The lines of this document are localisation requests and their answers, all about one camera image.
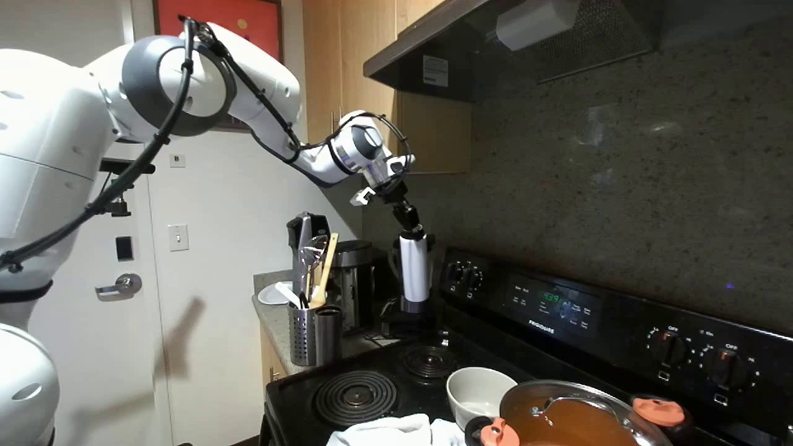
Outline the perforated metal utensil holder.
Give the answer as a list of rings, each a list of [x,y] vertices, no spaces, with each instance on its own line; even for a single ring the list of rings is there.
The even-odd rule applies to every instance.
[[[297,366],[315,366],[315,308],[298,308],[289,303],[288,314],[290,361]]]

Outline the white spatula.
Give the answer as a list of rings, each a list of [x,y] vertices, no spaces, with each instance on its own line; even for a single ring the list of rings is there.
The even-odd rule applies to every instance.
[[[277,282],[275,283],[275,288],[276,291],[285,297],[292,305],[297,308],[305,308],[303,297],[294,293],[291,282]]]

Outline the white box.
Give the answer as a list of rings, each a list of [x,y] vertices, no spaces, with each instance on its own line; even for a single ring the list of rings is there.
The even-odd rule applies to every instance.
[[[582,0],[525,0],[499,14],[498,40],[517,51],[568,31],[575,23]]]

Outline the range hood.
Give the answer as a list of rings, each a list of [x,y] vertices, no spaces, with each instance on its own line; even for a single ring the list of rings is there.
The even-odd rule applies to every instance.
[[[472,102],[490,75],[546,84],[654,51],[666,0],[582,0],[568,31],[512,51],[499,14],[525,0],[444,0],[366,60],[364,75],[400,92]]]

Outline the glass pot lid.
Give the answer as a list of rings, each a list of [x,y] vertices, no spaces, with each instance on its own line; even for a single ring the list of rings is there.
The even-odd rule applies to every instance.
[[[634,408],[597,388],[535,379],[505,393],[499,404],[517,446],[672,446]]]

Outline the white cloth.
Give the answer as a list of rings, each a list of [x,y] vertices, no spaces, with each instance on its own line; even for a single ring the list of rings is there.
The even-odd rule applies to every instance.
[[[330,435],[326,446],[467,446],[463,431],[444,419],[430,421],[425,413],[380,418],[355,424]]]

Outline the white bottle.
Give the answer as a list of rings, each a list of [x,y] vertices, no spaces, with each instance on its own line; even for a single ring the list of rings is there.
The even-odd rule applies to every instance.
[[[420,314],[429,299],[430,269],[427,232],[422,225],[404,231],[399,238],[403,294],[400,308],[405,313]]]

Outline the metal slotted spoon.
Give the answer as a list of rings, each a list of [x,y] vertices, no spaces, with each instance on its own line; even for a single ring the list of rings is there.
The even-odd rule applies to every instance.
[[[312,298],[312,283],[315,276],[315,268],[320,263],[320,260],[325,256],[326,248],[328,248],[328,235],[320,235],[312,237],[306,246],[300,249],[300,301],[303,308],[309,307],[309,302]]]

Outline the large white bowl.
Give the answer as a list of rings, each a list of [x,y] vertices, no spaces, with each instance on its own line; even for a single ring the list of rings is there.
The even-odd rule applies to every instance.
[[[445,382],[447,400],[454,421],[461,430],[476,417],[496,417],[506,393],[518,383],[492,368],[465,367],[449,375]]]

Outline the silver kitchen appliance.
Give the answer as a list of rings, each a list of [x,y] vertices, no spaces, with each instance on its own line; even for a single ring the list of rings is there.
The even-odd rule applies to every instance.
[[[342,313],[342,334],[349,336],[374,324],[374,249],[369,241],[337,243],[328,282],[328,304]]]

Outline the large coil burner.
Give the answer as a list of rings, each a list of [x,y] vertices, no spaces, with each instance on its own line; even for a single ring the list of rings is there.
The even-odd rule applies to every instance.
[[[314,394],[317,415],[335,427],[384,418],[398,401],[396,384],[378,372],[346,372],[329,379]]]

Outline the small coil burner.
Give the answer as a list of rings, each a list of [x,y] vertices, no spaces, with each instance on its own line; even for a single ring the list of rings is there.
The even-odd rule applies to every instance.
[[[447,348],[419,346],[409,350],[403,358],[409,373],[422,379],[444,378],[457,369],[458,361]]]

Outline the wooden spatula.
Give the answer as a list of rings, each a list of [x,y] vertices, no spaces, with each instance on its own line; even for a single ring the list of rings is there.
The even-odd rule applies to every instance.
[[[325,254],[323,254],[321,263],[321,275],[319,284],[314,286],[312,291],[309,308],[318,308],[326,304],[326,287],[330,277],[331,268],[335,257],[335,248],[339,241],[339,234],[332,232],[328,243],[326,243]]]

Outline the wooden wall cabinet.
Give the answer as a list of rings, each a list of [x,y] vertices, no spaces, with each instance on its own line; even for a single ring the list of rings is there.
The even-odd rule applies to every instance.
[[[308,139],[331,132],[331,111],[385,114],[404,133],[417,174],[459,174],[471,167],[472,105],[400,92],[366,78],[366,60],[441,0],[302,0]]]

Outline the red framed picture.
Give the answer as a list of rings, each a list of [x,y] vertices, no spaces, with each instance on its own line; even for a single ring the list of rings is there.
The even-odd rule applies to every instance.
[[[281,0],[152,0],[155,34],[178,36],[179,16],[212,22],[283,62]]]

